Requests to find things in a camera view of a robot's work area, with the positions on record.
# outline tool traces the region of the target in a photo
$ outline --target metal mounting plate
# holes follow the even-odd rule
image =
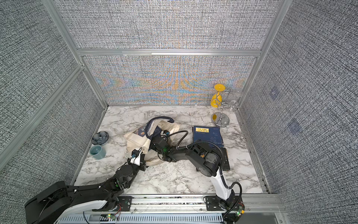
[[[132,196],[119,196],[118,203],[121,204],[121,211],[130,211],[132,205]]]
[[[239,196],[234,196],[234,201],[236,202]],[[208,211],[223,211],[225,212],[223,208],[219,205],[219,198],[217,196],[205,196],[204,201],[206,202],[206,210]],[[235,206],[233,211],[236,211],[238,209],[239,205]]]

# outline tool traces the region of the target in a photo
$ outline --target bag handle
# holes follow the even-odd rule
[[[148,135],[148,129],[149,129],[149,127],[151,126],[151,124],[152,124],[152,122],[154,121],[154,120],[156,120],[156,119],[168,119],[169,121],[169,123],[174,123],[174,119],[173,118],[170,118],[170,117],[165,117],[165,116],[159,116],[159,117],[155,117],[155,118],[152,118],[152,119],[150,119],[150,121],[147,123],[147,126],[145,126],[145,129],[144,129],[144,133],[145,133],[145,136],[148,138],[148,139],[150,139],[150,140],[152,140],[152,138],[154,137],[154,136],[149,136]]]

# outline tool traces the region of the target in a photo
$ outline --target light blue cup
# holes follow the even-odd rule
[[[101,145],[94,145],[89,151],[91,156],[93,156],[95,159],[103,159],[106,156],[106,150],[102,148]]]

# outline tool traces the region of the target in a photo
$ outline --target aluminum frame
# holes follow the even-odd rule
[[[100,126],[101,126],[101,123],[102,123],[102,121],[103,121],[103,118],[105,117],[106,112],[107,112],[107,108],[102,111],[101,118],[100,118],[100,120],[98,121],[97,126],[96,126],[96,128],[95,128],[95,130],[94,130],[92,136],[94,136],[94,135],[98,132],[98,129],[99,129]],[[75,183],[75,181],[76,181],[76,179],[77,179],[77,177],[78,177],[78,174],[79,174],[79,172],[80,172],[81,169],[82,169],[83,163],[84,163],[84,161],[85,161],[86,158],[87,158],[87,155],[88,155],[88,152],[89,152],[89,150],[90,150],[91,145],[92,145],[92,141],[90,141],[90,142],[88,143],[87,148],[86,148],[86,151],[84,152],[84,154],[83,154],[83,156],[82,156],[82,159],[81,159],[81,162],[80,162],[80,164],[78,165],[75,174],[73,175],[73,178],[72,178],[72,180],[71,180],[70,185],[73,185],[73,184]]]
[[[224,211],[207,211],[205,196],[215,194],[168,194],[168,195],[121,195],[132,196],[130,211],[122,213],[223,213]],[[245,213],[285,213],[285,208],[278,194],[242,194]],[[86,214],[100,212],[87,211]]]
[[[271,193],[272,189],[270,188],[270,186],[268,184],[268,181],[267,181],[265,172],[263,170],[262,164],[261,164],[260,159],[259,159],[259,157],[257,155],[255,146],[254,146],[254,144],[252,142],[252,139],[251,139],[251,136],[250,136],[250,133],[249,133],[249,131],[247,129],[246,122],[243,119],[241,109],[239,108],[235,114],[236,114],[237,121],[238,121],[238,123],[240,125],[241,133],[242,133],[242,135],[243,135],[243,137],[245,139],[247,150],[248,150],[248,152],[250,154],[252,164],[253,164],[253,166],[255,168],[255,171],[256,171],[258,180],[260,182],[262,191],[264,193]]]
[[[255,56],[262,51],[249,49],[95,49],[80,48],[77,50],[81,56],[123,55],[123,56],[168,56],[168,55],[208,55],[208,56]]]
[[[210,104],[110,104],[108,106],[210,106]]]
[[[61,82],[56,90],[45,100],[40,108],[32,115],[21,130],[10,140],[10,142],[0,151],[0,171],[6,166],[10,159],[20,149],[35,128],[45,118],[55,103],[62,97],[62,94],[68,89],[71,83],[76,79],[84,67],[77,65],[74,70]]]
[[[284,213],[275,213],[277,224],[291,224],[288,215],[286,212]]]
[[[60,12],[58,11],[54,1],[53,0],[42,0],[42,3],[45,5],[48,13],[50,14],[50,16],[51,16],[52,20],[54,21],[55,25],[57,26],[57,29],[59,30],[60,34],[62,35],[63,39],[65,40],[68,48],[72,52],[72,54],[73,54],[74,58],[76,59],[77,63],[82,64],[84,66],[84,68],[85,68],[84,75],[86,76],[86,79],[87,79],[89,85],[91,86],[93,92],[97,96],[97,99],[101,103],[102,107],[104,109],[106,109],[108,107],[107,100],[106,100],[106,98],[105,98],[100,86],[98,85],[96,79],[92,75],[92,73],[87,72],[87,71],[90,71],[90,70],[87,67],[86,63],[81,58],[81,56],[78,54],[78,52],[77,52],[77,44],[73,40],[72,35],[69,32],[65,22],[63,21],[62,16],[61,16]]]
[[[279,27],[286,15],[286,12],[289,8],[289,6],[291,5],[292,0],[282,0],[279,9],[276,12],[276,15],[274,17],[274,20],[272,21],[271,27],[266,35],[265,41],[263,42],[262,48],[261,48],[261,55],[256,59],[255,63],[252,66],[252,70],[248,76],[248,78],[245,81],[245,84],[242,88],[243,91],[243,96],[240,98],[238,105],[239,107],[242,106],[245,97],[247,96],[253,81],[258,73],[258,71],[260,70],[260,67],[265,59],[265,56],[267,54],[267,52],[269,51],[269,48],[271,47],[271,44],[277,34],[277,31],[279,30]]]

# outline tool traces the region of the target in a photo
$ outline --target round metal base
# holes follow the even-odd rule
[[[216,112],[211,115],[211,122],[213,122],[216,127],[224,128],[229,125],[230,119],[226,114]]]

